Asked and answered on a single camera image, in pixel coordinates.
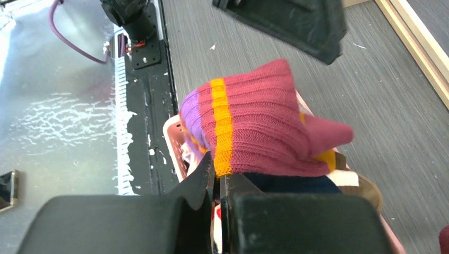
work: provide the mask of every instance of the folded clothing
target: folded clothing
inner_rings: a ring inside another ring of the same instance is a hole
[[[217,177],[323,176],[335,169],[332,148],[353,139],[350,126],[299,110],[284,59],[202,85],[179,114],[185,141],[199,158],[211,151]]]

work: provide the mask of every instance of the wooden frame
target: wooden frame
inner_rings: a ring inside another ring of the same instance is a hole
[[[368,0],[343,0],[349,7]],[[449,57],[407,0],[374,0],[449,110]]]

